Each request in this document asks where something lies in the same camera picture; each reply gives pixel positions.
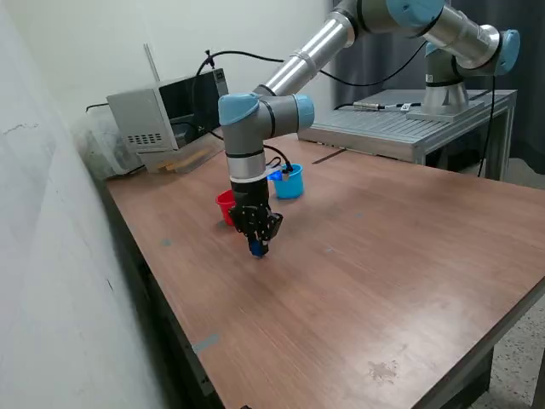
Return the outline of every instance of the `table leg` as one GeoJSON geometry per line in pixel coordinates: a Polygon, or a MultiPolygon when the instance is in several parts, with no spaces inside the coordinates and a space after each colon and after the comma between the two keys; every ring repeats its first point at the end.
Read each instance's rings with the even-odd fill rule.
{"type": "Polygon", "coordinates": [[[543,352],[542,367],[539,370],[534,404],[531,409],[545,409],[545,352],[543,352]]]}
{"type": "Polygon", "coordinates": [[[494,118],[490,142],[486,155],[486,178],[502,181],[509,163],[511,134],[513,131],[514,109],[494,118]]]}

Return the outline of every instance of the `red cup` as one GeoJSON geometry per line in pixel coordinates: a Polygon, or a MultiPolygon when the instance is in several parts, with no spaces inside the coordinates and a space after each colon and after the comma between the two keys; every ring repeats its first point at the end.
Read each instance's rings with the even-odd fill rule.
{"type": "Polygon", "coordinates": [[[234,226],[234,223],[229,216],[229,209],[235,207],[235,197],[232,194],[232,190],[227,190],[217,197],[215,202],[220,206],[221,213],[223,214],[223,220],[227,223],[227,226],[234,226]]]}

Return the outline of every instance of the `white wall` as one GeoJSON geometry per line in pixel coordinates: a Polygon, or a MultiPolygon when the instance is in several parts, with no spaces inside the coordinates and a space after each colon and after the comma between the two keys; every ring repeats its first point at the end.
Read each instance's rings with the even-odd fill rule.
{"type": "Polygon", "coordinates": [[[0,407],[165,407],[100,198],[1,0],[0,55],[0,407]]]}
{"type": "MultiPolygon", "coordinates": [[[[87,105],[153,81],[143,43],[161,79],[197,71],[206,49],[242,49],[286,58],[322,25],[330,0],[4,0],[72,125],[87,105]]],[[[249,92],[272,63],[219,57],[231,92],[249,92]]],[[[318,76],[303,92],[331,108],[331,83],[318,76]]]]}

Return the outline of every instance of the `blue joint cap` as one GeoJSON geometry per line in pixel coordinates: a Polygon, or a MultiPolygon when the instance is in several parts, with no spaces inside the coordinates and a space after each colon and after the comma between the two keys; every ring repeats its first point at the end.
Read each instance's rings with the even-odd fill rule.
{"type": "Polygon", "coordinates": [[[401,27],[425,27],[437,19],[445,0],[387,0],[388,12],[401,27]]]}
{"type": "Polygon", "coordinates": [[[432,54],[432,52],[434,52],[436,49],[439,49],[439,47],[434,43],[426,44],[426,56],[432,54]]]}
{"type": "Polygon", "coordinates": [[[314,124],[314,103],[306,95],[295,95],[299,114],[299,130],[306,130],[314,124]]]}
{"type": "Polygon", "coordinates": [[[504,75],[510,72],[520,51],[520,34],[517,30],[507,30],[502,33],[502,50],[497,60],[494,75],[504,75]]]}
{"type": "Polygon", "coordinates": [[[220,111],[220,125],[232,125],[259,109],[258,94],[229,94],[223,95],[218,101],[220,111]]]}

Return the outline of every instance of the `aluminum tube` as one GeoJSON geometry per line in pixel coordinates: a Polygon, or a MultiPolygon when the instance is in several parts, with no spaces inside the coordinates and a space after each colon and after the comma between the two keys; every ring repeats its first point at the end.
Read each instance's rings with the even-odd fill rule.
{"type": "Polygon", "coordinates": [[[297,50],[264,84],[275,95],[295,94],[313,79],[345,47],[353,44],[355,32],[350,20],[332,12],[318,34],[297,50]]]}
{"type": "Polygon", "coordinates": [[[486,64],[500,44],[500,33],[496,28],[479,26],[448,5],[443,7],[441,16],[424,38],[453,54],[458,64],[467,69],[486,64]]]}

